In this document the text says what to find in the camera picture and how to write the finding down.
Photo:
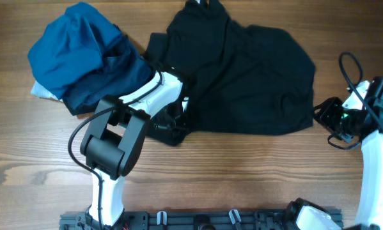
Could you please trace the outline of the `black polo shirt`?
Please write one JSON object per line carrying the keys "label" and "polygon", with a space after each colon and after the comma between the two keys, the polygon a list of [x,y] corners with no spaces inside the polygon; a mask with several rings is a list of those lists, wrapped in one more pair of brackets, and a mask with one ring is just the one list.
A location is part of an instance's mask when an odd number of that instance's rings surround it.
{"label": "black polo shirt", "polygon": [[234,21],[219,1],[187,1],[146,59],[183,84],[192,132],[285,135],[313,125],[316,68],[285,30]]}

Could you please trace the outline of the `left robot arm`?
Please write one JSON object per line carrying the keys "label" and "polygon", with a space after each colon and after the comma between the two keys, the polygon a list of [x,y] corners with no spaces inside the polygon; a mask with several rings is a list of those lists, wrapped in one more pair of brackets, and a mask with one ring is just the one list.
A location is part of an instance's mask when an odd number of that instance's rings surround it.
{"label": "left robot arm", "polygon": [[156,72],[138,90],[99,101],[80,147],[93,180],[86,229],[122,228],[125,177],[139,159],[152,118],[176,102],[182,88],[178,77]]}

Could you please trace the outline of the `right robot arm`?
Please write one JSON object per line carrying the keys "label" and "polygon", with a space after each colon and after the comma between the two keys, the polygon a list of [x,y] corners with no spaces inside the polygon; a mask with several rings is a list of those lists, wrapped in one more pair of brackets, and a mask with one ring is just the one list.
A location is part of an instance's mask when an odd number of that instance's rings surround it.
{"label": "right robot arm", "polygon": [[331,137],[347,143],[358,137],[363,180],[353,229],[383,229],[383,77],[360,83],[345,101],[328,98],[313,117]]}

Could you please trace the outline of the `dark teal garment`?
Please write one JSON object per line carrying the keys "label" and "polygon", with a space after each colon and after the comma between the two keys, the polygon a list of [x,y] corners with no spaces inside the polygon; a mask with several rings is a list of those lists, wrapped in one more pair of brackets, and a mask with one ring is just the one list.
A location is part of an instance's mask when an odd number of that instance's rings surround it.
{"label": "dark teal garment", "polygon": [[133,93],[153,75],[150,65],[126,36],[104,54],[102,61],[103,67],[78,80],[63,97],[71,115],[93,112],[107,95],[120,97]]}

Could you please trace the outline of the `bright blue shirt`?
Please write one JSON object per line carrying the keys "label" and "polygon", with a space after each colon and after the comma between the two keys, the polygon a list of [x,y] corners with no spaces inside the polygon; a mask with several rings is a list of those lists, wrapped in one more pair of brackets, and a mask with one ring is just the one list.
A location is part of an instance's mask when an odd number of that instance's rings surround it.
{"label": "bright blue shirt", "polygon": [[80,2],[45,28],[27,58],[36,81],[61,99],[78,80],[103,67],[122,32],[96,8]]}

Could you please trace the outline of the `light grey cloth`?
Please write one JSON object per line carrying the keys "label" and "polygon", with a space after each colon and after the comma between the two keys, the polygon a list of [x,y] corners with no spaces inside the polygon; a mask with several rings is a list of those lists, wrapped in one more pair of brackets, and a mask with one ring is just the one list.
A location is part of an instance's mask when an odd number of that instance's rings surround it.
{"label": "light grey cloth", "polygon": [[56,101],[60,101],[60,102],[63,101],[62,99],[58,99],[55,95],[53,95],[50,91],[48,91],[46,88],[44,88],[37,81],[35,81],[32,89],[31,89],[31,94],[38,97],[38,98],[56,100]]}

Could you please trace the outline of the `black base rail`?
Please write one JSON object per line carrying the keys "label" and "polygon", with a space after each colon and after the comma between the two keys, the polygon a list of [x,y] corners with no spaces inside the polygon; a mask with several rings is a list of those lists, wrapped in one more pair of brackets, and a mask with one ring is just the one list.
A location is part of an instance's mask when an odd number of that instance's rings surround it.
{"label": "black base rail", "polygon": [[[134,229],[134,230],[152,230],[152,229],[197,229],[198,216],[205,215],[210,219],[210,223],[216,229],[285,229],[283,223],[283,210],[256,210],[256,211],[238,211],[241,221],[240,227],[235,227],[231,222],[228,211],[216,212],[180,212],[163,213],[166,217],[166,224],[157,220],[157,213],[148,213],[145,211],[128,211],[123,214],[122,220],[118,220],[117,227],[104,227],[104,229]],[[328,211],[333,222],[341,229],[343,217],[341,210],[333,209]],[[86,217],[85,212],[64,214],[60,216],[59,229],[98,229],[98,223]]]}

